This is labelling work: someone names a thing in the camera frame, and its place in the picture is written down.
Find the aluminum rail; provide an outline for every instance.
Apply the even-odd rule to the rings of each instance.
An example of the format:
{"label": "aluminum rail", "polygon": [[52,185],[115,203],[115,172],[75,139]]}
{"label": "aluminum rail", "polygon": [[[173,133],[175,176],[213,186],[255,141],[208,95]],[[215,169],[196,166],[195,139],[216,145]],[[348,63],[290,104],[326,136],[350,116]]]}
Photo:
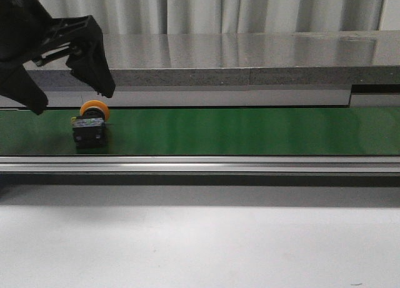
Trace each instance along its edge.
{"label": "aluminum rail", "polygon": [[[104,35],[119,87],[399,84],[400,31]],[[82,89],[64,61],[26,65],[41,87]]]}
{"label": "aluminum rail", "polygon": [[400,173],[399,156],[0,157],[0,173]]}

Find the conveyor belt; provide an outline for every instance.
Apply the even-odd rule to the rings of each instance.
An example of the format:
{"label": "conveyor belt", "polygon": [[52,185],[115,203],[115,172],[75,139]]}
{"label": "conveyor belt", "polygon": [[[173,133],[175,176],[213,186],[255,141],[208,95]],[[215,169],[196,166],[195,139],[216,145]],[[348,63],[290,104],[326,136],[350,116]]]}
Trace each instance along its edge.
{"label": "conveyor belt", "polygon": [[0,112],[0,170],[400,172],[399,108],[114,109],[108,147],[80,151],[77,114]]}

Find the reflective surface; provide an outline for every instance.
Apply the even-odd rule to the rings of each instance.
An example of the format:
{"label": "reflective surface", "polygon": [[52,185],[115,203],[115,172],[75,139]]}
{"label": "reflective surface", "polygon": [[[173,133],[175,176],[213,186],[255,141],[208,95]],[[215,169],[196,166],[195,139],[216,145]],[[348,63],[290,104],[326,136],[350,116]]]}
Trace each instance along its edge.
{"label": "reflective surface", "polygon": [[[400,83],[400,31],[105,35],[104,43],[118,86]],[[63,61],[28,68],[40,86],[81,85]]]}
{"label": "reflective surface", "polygon": [[[0,154],[76,154],[78,110],[0,112]],[[106,149],[119,155],[397,155],[400,108],[114,109]]]}

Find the gray countertop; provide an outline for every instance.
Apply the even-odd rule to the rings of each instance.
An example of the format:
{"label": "gray countertop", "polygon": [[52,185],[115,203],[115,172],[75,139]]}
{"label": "gray countertop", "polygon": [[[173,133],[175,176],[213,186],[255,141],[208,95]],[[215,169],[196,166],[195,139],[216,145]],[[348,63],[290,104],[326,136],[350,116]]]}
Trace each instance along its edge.
{"label": "gray countertop", "polygon": [[[400,31],[104,35],[117,86],[399,84]],[[82,86],[65,61],[26,65],[40,86]]]}

